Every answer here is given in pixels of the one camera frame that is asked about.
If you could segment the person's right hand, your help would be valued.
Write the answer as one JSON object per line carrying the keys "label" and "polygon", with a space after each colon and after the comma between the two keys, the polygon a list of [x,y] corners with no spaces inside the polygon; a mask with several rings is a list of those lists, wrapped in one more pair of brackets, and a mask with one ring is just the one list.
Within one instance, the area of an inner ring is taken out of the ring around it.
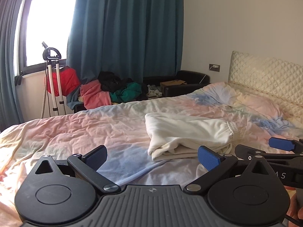
{"label": "person's right hand", "polygon": [[288,215],[295,220],[302,220],[302,208],[298,207],[297,194],[294,194],[290,200]]}

